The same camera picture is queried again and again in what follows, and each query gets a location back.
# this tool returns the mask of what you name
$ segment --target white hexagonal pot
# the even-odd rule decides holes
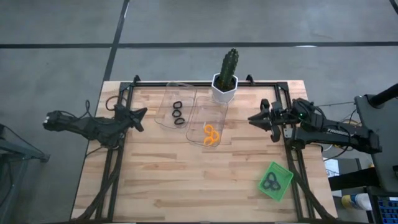
[[[211,82],[211,90],[213,91],[213,98],[217,102],[222,102],[222,103],[229,103],[235,95],[236,89],[238,89],[238,78],[233,75],[233,78],[235,79],[235,88],[230,91],[223,92],[217,87],[215,87],[215,80],[220,74],[214,74],[213,75],[213,81]]]

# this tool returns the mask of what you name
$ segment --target green tray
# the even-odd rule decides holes
[[[273,172],[275,174],[276,177],[276,181],[278,181],[280,188],[277,188],[277,185],[273,185],[275,189],[278,190],[272,190],[271,188],[265,189],[264,186],[264,182],[267,179],[267,176],[270,172]],[[293,178],[293,173],[287,169],[285,169],[285,167],[282,167],[281,165],[279,165],[276,162],[271,162],[271,164],[268,167],[267,172],[264,174],[264,176],[262,177],[261,181],[259,182],[258,188],[260,191],[262,191],[263,193],[265,193],[266,195],[272,197],[274,200],[280,202],[282,200],[282,198],[284,197],[287,187],[290,184],[290,181],[292,181]],[[270,180],[274,180],[273,175],[270,175]]]

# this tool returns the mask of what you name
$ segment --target wooden tabletop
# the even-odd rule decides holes
[[[287,81],[290,97],[307,98],[304,82]],[[118,95],[120,82],[104,82],[97,115],[112,117],[106,99]],[[287,168],[283,141],[272,142],[271,132],[249,125],[260,100],[275,101],[272,87],[240,87],[229,104],[220,145],[207,149],[190,144],[185,133],[161,128],[154,121],[164,87],[135,88],[132,108],[148,107],[144,132],[130,129],[116,199],[115,222],[275,222],[296,221],[292,189],[276,202],[257,189],[272,161]],[[198,88],[197,96],[211,96]],[[90,142],[88,152],[99,147]],[[336,216],[319,147],[303,150],[311,191]],[[100,190],[106,149],[85,161],[73,208],[79,216]],[[300,198],[306,213],[305,197]]]

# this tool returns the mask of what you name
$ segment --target black ring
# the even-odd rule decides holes
[[[183,123],[185,123],[185,119],[183,119],[183,118],[177,118],[177,119],[174,121],[174,124],[175,124],[175,125],[180,125],[180,124],[183,124]]]
[[[179,111],[178,109],[175,109],[172,113],[174,118],[179,118],[181,117],[181,111]]]
[[[273,172],[269,172],[265,181],[262,183],[262,186],[265,190],[280,190],[280,184],[276,179],[276,175]]]
[[[182,102],[181,101],[177,101],[173,103],[173,108],[174,109],[180,109],[182,107]]]

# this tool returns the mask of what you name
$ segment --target concrete floor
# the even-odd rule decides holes
[[[0,44],[111,43],[123,0],[0,0]],[[121,43],[398,40],[388,0],[131,0]],[[119,49],[111,80],[209,80],[229,49]],[[238,48],[236,74],[305,80],[318,105],[352,101],[398,81],[398,47]],[[15,223],[69,219],[87,141],[43,129],[46,112],[94,112],[109,49],[0,49],[0,123],[51,154],[32,161]],[[324,107],[341,119],[353,105]],[[330,150],[325,156],[339,151]],[[363,167],[367,155],[356,151]]]

